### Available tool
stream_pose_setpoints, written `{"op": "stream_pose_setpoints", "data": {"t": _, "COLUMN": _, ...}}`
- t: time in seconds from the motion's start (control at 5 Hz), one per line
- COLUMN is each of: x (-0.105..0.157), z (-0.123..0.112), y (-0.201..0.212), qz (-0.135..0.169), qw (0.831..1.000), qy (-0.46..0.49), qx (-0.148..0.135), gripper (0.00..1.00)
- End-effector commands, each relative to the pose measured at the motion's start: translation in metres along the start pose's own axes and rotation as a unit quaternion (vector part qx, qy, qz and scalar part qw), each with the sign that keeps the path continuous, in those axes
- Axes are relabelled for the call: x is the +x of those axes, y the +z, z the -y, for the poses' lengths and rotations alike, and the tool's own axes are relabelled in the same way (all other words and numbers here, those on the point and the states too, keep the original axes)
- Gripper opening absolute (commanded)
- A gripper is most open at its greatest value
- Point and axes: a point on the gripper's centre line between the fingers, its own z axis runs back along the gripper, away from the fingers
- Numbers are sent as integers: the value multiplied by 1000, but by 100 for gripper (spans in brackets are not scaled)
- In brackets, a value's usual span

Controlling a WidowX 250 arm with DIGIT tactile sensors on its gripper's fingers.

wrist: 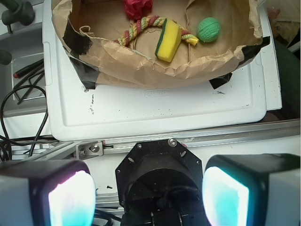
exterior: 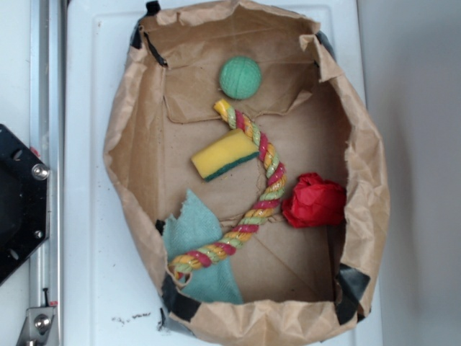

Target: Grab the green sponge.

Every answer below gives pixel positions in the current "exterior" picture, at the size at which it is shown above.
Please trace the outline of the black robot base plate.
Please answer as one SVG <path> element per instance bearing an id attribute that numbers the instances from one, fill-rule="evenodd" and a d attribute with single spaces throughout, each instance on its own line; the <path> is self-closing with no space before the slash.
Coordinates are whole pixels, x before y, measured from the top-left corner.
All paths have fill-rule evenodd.
<path id="1" fill-rule="evenodd" d="M 1 282 L 48 238 L 50 170 L 1 125 Z"/>

